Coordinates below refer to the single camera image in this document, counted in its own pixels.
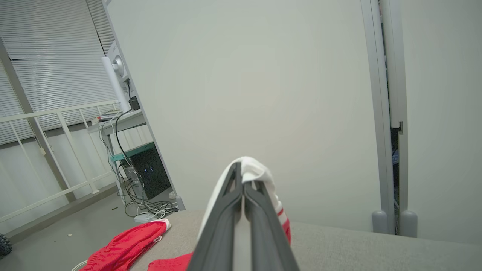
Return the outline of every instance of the baseboard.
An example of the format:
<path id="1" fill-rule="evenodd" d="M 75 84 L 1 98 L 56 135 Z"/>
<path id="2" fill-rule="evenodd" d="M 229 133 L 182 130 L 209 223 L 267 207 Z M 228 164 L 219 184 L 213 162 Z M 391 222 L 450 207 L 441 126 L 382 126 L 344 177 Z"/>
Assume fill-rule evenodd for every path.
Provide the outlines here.
<path id="1" fill-rule="evenodd" d="M 55 222 L 76 213 L 101 199 L 104 199 L 114 193 L 117 193 L 118 189 L 115 183 L 105 186 L 104 188 L 99 189 L 99 192 L 96 194 L 89 194 L 84 196 L 74 202 L 71 202 L 65 206 L 60 207 L 59 209 L 50 212 L 42 217 L 39 217 L 32 222 L 29 222 L 9 233 L 6 236 L 9 238 L 10 242 L 13 244 L 22 241 L 23 239 L 27 238 L 28 236 L 45 229 L 46 227 L 54 224 Z"/>

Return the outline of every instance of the gray floor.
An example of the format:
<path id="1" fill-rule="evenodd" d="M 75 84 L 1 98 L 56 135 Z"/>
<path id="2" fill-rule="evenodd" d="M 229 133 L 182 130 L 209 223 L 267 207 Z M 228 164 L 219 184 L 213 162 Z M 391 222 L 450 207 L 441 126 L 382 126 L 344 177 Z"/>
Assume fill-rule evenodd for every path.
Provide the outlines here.
<path id="1" fill-rule="evenodd" d="M 167 200 L 170 191 L 153 200 Z M 135 214 L 136 206 L 129 206 L 128 212 Z M 136 225 L 125 215 L 119 196 L 112 194 L 15 244 L 13 252 L 0 260 L 0 270 L 71 271 L 116 235 Z"/>

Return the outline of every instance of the gray fabric surface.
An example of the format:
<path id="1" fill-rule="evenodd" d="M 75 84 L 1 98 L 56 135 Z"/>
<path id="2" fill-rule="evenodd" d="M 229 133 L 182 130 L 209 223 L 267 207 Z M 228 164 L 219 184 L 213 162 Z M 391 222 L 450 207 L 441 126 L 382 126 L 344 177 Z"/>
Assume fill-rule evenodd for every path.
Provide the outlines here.
<path id="1" fill-rule="evenodd" d="M 202 211 L 168 216 L 162 240 L 132 267 L 146 271 L 157 259 L 193 251 Z M 482 270 L 482 247 L 291 222 L 292 250 L 300 270 Z"/>

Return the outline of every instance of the tire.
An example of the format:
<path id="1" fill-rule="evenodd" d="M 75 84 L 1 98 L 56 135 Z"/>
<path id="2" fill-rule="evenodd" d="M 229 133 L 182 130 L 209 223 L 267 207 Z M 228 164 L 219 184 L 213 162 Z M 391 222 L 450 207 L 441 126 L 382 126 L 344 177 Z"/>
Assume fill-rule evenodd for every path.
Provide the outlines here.
<path id="1" fill-rule="evenodd" d="M 10 252 L 12 252 L 12 243 L 5 235 L 0 234 L 0 259 L 10 254 Z"/>

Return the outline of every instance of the red fabric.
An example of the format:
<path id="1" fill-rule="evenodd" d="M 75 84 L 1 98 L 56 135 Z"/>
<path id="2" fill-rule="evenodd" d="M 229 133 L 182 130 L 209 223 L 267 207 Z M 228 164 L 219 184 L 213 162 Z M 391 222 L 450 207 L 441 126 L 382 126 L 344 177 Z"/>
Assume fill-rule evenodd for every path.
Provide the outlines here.
<path id="1" fill-rule="evenodd" d="M 282 213 L 283 209 L 281 209 L 281 211 L 278 213 L 278 216 L 280 216 Z M 288 238 L 288 241 L 291 244 L 290 220 L 286 219 L 282 227 L 284 233 L 286 234 L 286 238 Z M 147 269 L 147 271 L 185 271 L 187 269 L 187 266 L 189 265 L 191 257 L 192 252 L 174 259 L 155 260 L 149 264 L 149 268 Z"/>
<path id="2" fill-rule="evenodd" d="M 134 261 L 149 250 L 168 225 L 163 221 L 138 225 L 117 235 L 110 243 L 92 254 L 80 271 L 127 271 Z"/>

